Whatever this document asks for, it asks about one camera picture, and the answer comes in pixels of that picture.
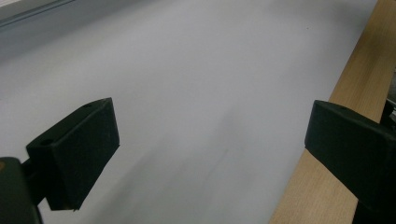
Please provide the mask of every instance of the wooden board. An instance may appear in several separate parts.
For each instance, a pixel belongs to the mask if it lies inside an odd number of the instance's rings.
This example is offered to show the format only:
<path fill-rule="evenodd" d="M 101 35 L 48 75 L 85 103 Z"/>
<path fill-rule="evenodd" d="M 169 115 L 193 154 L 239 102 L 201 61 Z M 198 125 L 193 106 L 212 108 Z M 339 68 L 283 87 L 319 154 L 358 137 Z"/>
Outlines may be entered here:
<path fill-rule="evenodd" d="M 330 102 L 379 121 L 396 65 L 396 1 L 379 0 Z M 356 197 L 307 150 L 270 223 L 351 223 Z"/>

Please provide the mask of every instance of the white backdrop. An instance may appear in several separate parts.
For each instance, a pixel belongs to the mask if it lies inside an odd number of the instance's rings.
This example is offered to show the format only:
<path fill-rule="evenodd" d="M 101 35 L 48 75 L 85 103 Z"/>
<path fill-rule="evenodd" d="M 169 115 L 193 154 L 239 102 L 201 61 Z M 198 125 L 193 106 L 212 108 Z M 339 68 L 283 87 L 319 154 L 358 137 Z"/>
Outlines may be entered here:
<path fill-rule="evenodd" d="M 58 223 L 266 223 L 375 0 L 77 0 L 0 28 L 0 156 L 112 97 L 116 152 Z"/>

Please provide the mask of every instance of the wooden edge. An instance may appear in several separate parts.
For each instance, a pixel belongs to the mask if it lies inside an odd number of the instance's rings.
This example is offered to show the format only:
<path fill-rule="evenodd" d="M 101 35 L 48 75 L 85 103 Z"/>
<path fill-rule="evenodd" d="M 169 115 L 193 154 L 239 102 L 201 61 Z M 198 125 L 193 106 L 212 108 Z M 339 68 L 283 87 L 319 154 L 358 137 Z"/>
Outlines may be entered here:
<path fill-rule="evenodd" d="M 396 65 L 396 1 L 379 0 L 330 102 L 379 121 Z M 307 150 L 270 223 L 351 223 L 357 198 Z"/>

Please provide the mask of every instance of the black clamp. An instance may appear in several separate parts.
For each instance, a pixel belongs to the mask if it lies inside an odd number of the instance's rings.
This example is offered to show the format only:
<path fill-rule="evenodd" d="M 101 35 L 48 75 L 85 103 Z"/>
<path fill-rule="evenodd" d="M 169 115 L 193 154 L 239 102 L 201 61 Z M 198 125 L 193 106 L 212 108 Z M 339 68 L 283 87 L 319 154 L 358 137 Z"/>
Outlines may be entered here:
<path fill-rule="evenodd" d="M 314 102 L 305 146 L 359 199 L 353 223 L 396 223 L 396 133 L 390 128 L 344 106 Z"/>
<path fill-rule="evenodd" d="M 120 145 L 111 98 L 86 104 L 39 135 L 30 159 L 0 158 L 0 223 L 42 223 L 37 205 L 79 209 Z"/>

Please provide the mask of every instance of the light wood surface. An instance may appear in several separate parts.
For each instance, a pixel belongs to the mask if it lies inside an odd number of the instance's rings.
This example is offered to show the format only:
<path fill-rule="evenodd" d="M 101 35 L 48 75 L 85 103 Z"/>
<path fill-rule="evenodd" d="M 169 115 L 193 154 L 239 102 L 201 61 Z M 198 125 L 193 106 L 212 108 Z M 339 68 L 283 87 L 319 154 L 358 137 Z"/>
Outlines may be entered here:
<path fill-rule="evenodd" d="M 330 102 L 379 121 L 396 65 L 396 1 L 379 0 Z M 307 150 L 270 223 L 351 223 L 356 197 Z"/>

